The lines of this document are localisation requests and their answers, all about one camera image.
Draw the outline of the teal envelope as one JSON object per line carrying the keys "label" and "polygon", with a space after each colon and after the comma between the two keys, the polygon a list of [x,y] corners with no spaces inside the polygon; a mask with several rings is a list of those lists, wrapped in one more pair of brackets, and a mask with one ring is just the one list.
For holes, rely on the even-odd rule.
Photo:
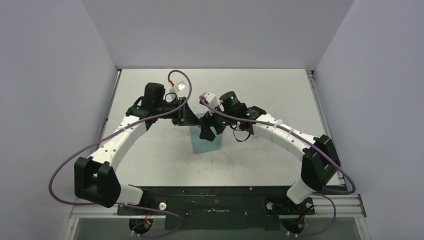
{"label": "teal envelope", "polygon": [[222,148],[222,134],[217,134],[216,130],[211,126],[210,131],[215,136],[213,141],[200,139],[201,129],[198,126],[189,126],[192,151],[194,154],[217,151]]}

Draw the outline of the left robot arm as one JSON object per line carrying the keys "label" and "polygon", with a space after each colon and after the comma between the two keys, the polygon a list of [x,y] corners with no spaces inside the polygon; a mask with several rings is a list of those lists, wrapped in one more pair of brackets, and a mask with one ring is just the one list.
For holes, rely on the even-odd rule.
{"label": "left robot arm", "polygon": [[172,101],[166,101],[166,90],[160,83],[148,83],[144,95],[128,108],[112,137],[101,143],[88,157],[74,163],[74,193],[77,198],[110,208],[115,204],[129,204],[136,215],[149,210],[144,191],[130,184],[120,183],[116,170],[134,143],[159,119],[170,119],[175,126],[197,126],[198,117],[190,109],[187,97],[170,91]]}

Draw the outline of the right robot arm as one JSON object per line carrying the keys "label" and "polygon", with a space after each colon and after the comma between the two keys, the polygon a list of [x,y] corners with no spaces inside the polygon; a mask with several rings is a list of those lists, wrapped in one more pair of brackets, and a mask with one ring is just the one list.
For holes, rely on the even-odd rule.
{"label": "right robot arm", "polygon": [[225,127],[237,127],[253,136],[264,138],[291,153],[301,162],[299,179],[288,189],[283,209],[296,214],[303,201],[314,192],[322,191],[341,169],[339,157],[330,137],[306,134],[283,123],[265,110],[240,102],[234,91],[217,97],[205,92],[200,103],[208,108],[209,124],[221,133]]}

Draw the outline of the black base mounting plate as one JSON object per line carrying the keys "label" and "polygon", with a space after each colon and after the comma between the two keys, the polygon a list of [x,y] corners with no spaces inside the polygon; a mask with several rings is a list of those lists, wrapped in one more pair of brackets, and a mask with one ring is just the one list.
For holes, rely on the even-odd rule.
{"label": "black base mounting plate", "polygon": [[165,229],[278,231],[284,222],[318,216],[320,205],[333,205],[311,195],[295,204],[287,186],[143,186],[140,209],[118,204],[117,215],[162,218]]}

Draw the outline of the aluminium frame rail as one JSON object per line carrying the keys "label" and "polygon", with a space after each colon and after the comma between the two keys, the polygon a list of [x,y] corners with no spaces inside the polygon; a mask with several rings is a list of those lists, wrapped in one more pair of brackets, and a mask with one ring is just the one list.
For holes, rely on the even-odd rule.
{"label": "aluminium frame rail", "polygon": [[[358,239],[370,240],[371,236],[366,224],[366,213],[360,195],[329,195],[329,199],[313,196],[315,214],[313,218],[331,218],[336,213],[337,218],[353,218],[357,228]],[[73,240],[77,225],[81,219],[143,219],[142,215],[119,215],[121,205],[106,208],[100,205],[76,205],[72,207],[69,221],[64,234],[64,240]]]}

